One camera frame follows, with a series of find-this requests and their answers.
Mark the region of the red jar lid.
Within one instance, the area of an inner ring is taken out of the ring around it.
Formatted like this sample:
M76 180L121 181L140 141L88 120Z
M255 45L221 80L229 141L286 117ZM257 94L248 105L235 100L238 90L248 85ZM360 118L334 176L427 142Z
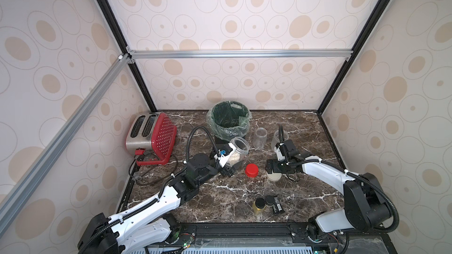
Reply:
M258 168L258 166L257 166L256 164L254 164L254 163L249 163L249 164L246 166L245 173L246 173L246 175L247 175L249 178L256 178L256 177L258 176L258 174L259 174L259 168Z

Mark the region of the red lid oatmeal jar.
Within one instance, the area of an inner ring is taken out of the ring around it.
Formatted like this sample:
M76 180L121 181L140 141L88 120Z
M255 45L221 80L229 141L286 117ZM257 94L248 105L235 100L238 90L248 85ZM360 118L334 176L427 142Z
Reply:
M265 128L257 128L253 138L253 147L263 149L267 142L268 132Z

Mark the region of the clear oatmeal jar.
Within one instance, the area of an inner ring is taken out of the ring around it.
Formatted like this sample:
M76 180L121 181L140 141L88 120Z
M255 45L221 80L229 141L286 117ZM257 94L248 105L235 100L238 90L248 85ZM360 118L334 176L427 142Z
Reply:
M288 140L288 139L289 139L289 134L288 134L286 131L284 131L283 135L284 135L284 139L285 139L285 140ZM275 146L276 146L279 142L280 142L280 139L279 139L279 130L276 130L275 133L274 133L274 135L273 135L273 138L272 138L272 141L271 141L271 145L270 145L270 148L271 148L272 151L274 150Z

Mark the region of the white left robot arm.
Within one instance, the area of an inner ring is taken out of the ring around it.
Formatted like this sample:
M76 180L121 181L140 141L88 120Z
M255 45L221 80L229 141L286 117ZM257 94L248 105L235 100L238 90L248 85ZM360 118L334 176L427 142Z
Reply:
M93 217L78 243L80 254L130 254L156 242L174 240L179 226L170 211L193 199L202 184L217 174L231 175L233 168L247 155L247 141L233 138L210 154L190 155L186 146L186 165L171 175L159 193L123 212Z

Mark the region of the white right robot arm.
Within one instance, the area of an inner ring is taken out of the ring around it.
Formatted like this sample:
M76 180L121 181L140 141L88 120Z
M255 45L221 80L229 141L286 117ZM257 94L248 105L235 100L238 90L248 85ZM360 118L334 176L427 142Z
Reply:
M399 227L399 212L373 174L357 174L310 152L300 152L292 140L285 138L282 126L278 128L278 142L274 152L277 157L267 161L267 174L290 177L302 173L313 176L343 196L342 208L323 212L309 219L307 232L313 241L337 230L391 233Z

